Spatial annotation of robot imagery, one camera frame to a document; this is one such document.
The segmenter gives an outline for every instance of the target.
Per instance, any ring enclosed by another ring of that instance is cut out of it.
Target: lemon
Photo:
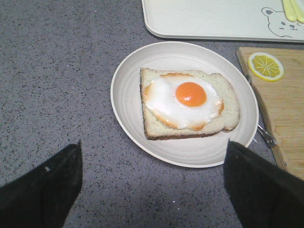
[[[252,73],[266,81],[274,82],[284,75],[282,63],[274,56],[264,52],[255,52],[248,58]]]

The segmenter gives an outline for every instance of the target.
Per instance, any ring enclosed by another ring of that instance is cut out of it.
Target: slice of bread
[[[211,122],[207,123],[205,127],[199,131],[190,129],[173,129],[158,121],[155,115],[150,112],[144,104],[143,89],[148,86],[154,78],[168,73],[190,74],[211,83],[224,102],[224,110],[221,115],[212,119]],[[141,68],[140,78],[144,134],[148,140],[197,138],[211,136],[221,131],[230,132],[237,126],[240,120],[240,107],[237,95],[229,81],[221,74],[208,75],[199,70],[167,71]]]

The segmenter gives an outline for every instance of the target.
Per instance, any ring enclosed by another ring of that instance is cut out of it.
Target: gray countertop
[[[168,40],[146,29],[141,1],[4,0],[0,28],[1,186],[81,140],[83,187],[64,227],[241,227],[222,165],[191,169],[162,162],[133,143],[115,118],[110,85],[120,62],[142,46]],[[185,41],[238,69],[242,46],[304,49]],[[258,133],[249,147],[274,163]]]

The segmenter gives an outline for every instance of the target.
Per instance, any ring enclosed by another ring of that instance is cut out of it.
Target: white tray
[[[304,42],[304,24],[280,0],[142,0],[147,29],[162,38]]]

